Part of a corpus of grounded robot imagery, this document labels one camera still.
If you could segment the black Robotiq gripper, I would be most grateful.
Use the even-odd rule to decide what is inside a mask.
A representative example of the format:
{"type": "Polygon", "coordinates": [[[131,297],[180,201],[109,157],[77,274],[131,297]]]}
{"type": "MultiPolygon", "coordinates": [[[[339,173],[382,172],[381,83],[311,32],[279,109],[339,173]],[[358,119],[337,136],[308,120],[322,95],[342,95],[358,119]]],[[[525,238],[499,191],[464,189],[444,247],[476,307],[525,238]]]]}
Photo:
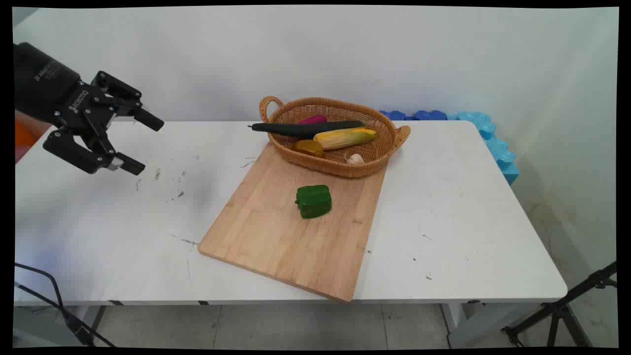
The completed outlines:
{"type": "Polygon", "coordinates": [[[88,82],[33,45],[14,45],[14,107],[56,127],[43,148],[86,173],[122,169],[138,176],[144,171],[145,164],[114,150],[108,137],[96,139],[91,147],[75,140],[77,134],[93,132],[89,118],[104,130],[113,119],[123,116],[159,131],[164,121],[144,108],[141,97],[140,90],[106,71],[97,72],[88,82]]]}

